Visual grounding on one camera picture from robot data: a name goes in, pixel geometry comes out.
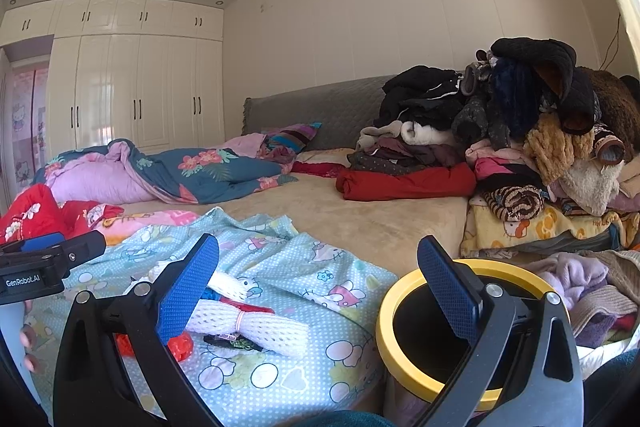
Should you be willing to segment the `person's left hand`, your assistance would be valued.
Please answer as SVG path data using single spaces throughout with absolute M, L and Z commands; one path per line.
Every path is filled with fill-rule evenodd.
M 20 341 L 25 349 L 23 363 L 30 373 L 37 373 L 39 369 L 39 361 L 32 355 L 32 346 L 36 339 L 36 333 L 32 326 L 25 323 L 21 328 Z

